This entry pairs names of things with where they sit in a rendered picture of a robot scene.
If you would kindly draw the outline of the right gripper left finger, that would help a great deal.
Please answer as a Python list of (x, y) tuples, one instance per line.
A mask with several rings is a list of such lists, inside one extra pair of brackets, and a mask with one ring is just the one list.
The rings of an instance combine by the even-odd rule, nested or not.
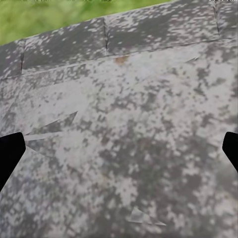
[(0, 191), (26, 151), (21, 132), (0, 137)]

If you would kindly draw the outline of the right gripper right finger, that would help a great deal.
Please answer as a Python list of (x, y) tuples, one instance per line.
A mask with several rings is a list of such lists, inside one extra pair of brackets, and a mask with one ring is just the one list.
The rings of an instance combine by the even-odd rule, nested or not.
[(223, 141), (222, 149), (238, 171), (238, 134), (227, 132)]

